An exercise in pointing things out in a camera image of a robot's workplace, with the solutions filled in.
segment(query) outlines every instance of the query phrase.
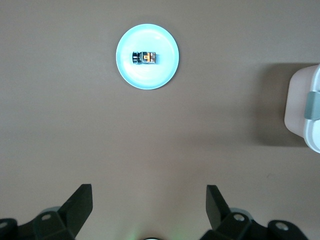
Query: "container lid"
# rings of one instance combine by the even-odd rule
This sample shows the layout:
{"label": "container lid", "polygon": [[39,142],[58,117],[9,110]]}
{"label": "container lid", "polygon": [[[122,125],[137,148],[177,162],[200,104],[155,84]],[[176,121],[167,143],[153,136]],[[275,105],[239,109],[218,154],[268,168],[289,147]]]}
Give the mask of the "container lid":
{"label": "container lid", "polygon": [[304,140],[312,150],[320,153],[320,64],[312,76],[304,118]]}
{"label": "container lid", "polygon": [[[135,64],[134,52],[154,52],[155,64]],[[175,39],[164,28],[141,24],[129,29],[116,49],[116,65],[122,77],[132,86],[151,90],[165,85],[174,76],[179,63]]]}

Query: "table surface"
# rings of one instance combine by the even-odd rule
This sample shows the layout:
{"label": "table surface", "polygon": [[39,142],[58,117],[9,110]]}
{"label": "table surface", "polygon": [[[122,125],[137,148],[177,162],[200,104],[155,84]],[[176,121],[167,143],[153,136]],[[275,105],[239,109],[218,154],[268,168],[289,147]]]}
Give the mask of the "table surface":
{"label": "table surface", "polygon": [[[19,224],[92,184],[78,240],[198,240],[206,185],[263,226],[320,236],[320,154],[289,132],[291,76],[320,62],[320,7],[300,0],[0,1],[0,218]],[[175,38],[156,90],[129,85],[133,26]]]}

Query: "round plate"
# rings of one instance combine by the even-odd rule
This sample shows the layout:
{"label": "round plate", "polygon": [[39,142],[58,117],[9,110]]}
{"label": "round plate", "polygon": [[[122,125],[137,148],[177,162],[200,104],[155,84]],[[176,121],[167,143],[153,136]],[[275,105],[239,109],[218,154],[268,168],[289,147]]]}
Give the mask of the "round plate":
{"label": "round plate", "polygon": [[[156,64],[134,64],[133,52],[155,52]],[[128,30],[116,48],[116,65],[122,77],[138,89],[151,90],[165,85],[179,63],[175,39],[164,28],[141,24]]]}

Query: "plate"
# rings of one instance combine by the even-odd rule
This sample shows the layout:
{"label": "plate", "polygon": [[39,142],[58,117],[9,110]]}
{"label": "plate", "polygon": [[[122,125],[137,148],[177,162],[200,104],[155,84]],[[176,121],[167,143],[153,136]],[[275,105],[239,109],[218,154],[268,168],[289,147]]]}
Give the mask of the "plate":
{"label": "plate", "polygon": [[[133,52],[155,52],[156,64],[134,64]],[[120,74],[129,84],[152,90],[162,87],[174,76],[179,64],[179,50],[167,30],[154,24],[141,24],[122,36],[115,58]]]}

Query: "teal latch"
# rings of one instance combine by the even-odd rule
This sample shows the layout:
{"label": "teal latch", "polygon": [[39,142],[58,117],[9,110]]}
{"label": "teal latch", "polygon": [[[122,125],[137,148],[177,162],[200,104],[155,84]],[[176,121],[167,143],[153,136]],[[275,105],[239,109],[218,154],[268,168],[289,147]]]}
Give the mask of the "teal latch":
{"label": "teal latch", "polygon": [[320,120],[320,92],[310,91],[306,99],[304,118]]}

